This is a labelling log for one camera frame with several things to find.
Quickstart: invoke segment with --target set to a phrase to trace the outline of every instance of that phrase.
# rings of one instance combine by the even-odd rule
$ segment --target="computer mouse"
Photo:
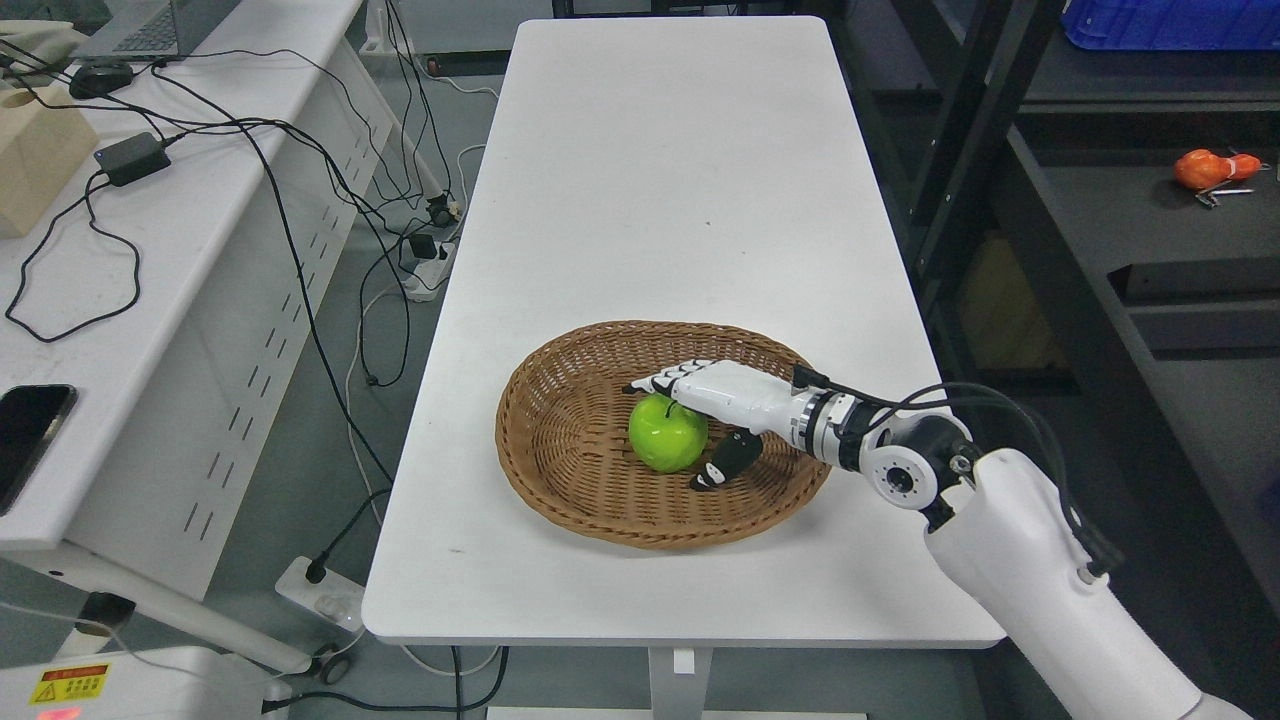
[[[96,61],[81,67],[72,77],[70,92],[77,100],[101,97],[133,82],[133,68],[120,60]]]

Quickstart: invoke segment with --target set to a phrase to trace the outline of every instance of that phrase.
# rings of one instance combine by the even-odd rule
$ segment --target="warning label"
[[[49,670],[36,683],[36,689],[31,693],[29,705],[97,697],[102,694],[108,667],[110,665],[84,665],[81,667]]]

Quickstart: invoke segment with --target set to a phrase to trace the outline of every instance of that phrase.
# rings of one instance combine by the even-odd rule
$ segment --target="white table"
[[[525,23],[470,213],[365,594],[374,634],[695,648],[650,652],[663,717],[698,715],[713,647],[1004,637],[934,566],[923,518],[858,475],[760,536],[653,552],[548,523],[498,464],[511,372],[602,320],[748,328],[881,396],[937,382],[820,22]]]
[[[360,192],[375,169],[371,150],[397,119],[343,38],[358,6],[358,0],[243,3],[198,53],[292,49],[342,78],[371,128],[339,85],[297,56],[188,59],[164,73],[236,117],[293,122],[334,155]],[[118,96],[183,119],[225,119],[150,76]],[[133,113],[93,110],[86,118],[102,146],[148,131]],[[255,136],[280,183],[307,295],[319,307],[355,209],[337,200],[316,152],[279,131]],[[307,342],[298,273],[262,167],[243,137],[193,136],[168,154],[172,167],[95,195],[101,225],[141,247],[138,304],[49,346],[0,322],[0,392],[28,383],[79,391],[26,489],[0,518],[0,552],[297,671],[310,664],[305,653],[198,601]],[[5,302],[22,259],[95,169],[86,160],[28,237],[0,241]],[[18,313],[54,334],[127,300],[131,270],[132,258],[73,213],[33,265]]]

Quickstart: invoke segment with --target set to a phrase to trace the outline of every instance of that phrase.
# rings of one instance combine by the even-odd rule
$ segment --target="wicker basket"
[[[831,468],[772,433],[760,460],[713,492],[689,489],[692,469],[659,474],[631,451],[627,420],[641,396],[622,387],[694,357],[737,360],[780,378],[803,363],[783,345],[724,325],[622,320],[572,331],[526,357],[503,391],[497,442],[511,486],[552,523],[634,547],[726,543],[788,518]],[[710,421],[699,462],[727,432]]]

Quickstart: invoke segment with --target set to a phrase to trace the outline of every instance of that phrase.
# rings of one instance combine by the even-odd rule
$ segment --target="red light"
[[[45,710],[36,716],[36,720],[76,720],[79,717],[81,708],[77,707],[59,707],[58,710]]]

